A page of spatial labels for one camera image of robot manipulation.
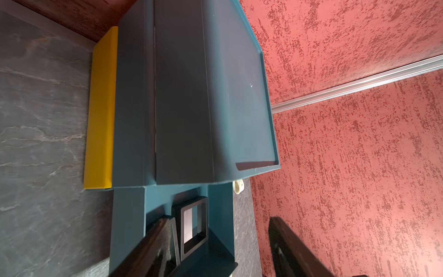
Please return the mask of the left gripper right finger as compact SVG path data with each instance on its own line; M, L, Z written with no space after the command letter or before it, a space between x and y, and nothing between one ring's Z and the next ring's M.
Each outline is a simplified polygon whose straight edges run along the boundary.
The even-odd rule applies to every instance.
M270 219L268 234L277 277L331 277L333 275L282 218Z

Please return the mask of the teal drawer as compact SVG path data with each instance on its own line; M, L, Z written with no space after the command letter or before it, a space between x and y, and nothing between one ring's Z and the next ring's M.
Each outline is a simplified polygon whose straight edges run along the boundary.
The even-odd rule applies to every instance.
M233 181L233 192L239 195L245 189L245 184L243 180Z
M208 241L183 262L173 205L197 196L208 198ZM232 185L154 185L114 191L110 273L162 218L171 220L170 249L164 277L229 277L237 268Z

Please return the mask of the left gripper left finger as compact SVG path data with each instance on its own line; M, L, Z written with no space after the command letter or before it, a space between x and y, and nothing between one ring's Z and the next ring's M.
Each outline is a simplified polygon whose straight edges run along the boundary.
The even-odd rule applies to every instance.
M159 219L125 260L110 273L110 276L165 276L171 236L171 220L167 218Z

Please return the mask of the teal bottom drawer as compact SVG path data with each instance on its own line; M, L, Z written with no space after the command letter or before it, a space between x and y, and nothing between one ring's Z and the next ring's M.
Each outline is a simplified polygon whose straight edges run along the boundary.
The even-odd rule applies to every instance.
M183 262L173 205L197 196L208 198L208 241ZM229 277L237 268L232 185L154 185L114 191L110 273L162 218L171 220L170 249L164 277Z

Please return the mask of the black brooch box diamond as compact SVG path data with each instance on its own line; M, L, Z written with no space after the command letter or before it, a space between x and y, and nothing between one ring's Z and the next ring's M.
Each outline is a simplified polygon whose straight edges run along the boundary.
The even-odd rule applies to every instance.
M197 196L173 205L172 216L177 222L178 246L183 262L208 241L208 198Z

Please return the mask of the teal top drawer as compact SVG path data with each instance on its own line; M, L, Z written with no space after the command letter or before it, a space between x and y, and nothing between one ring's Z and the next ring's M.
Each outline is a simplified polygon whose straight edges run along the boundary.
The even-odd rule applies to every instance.
M245 184L243 180L233 181L233 192L239 195L245 189Z

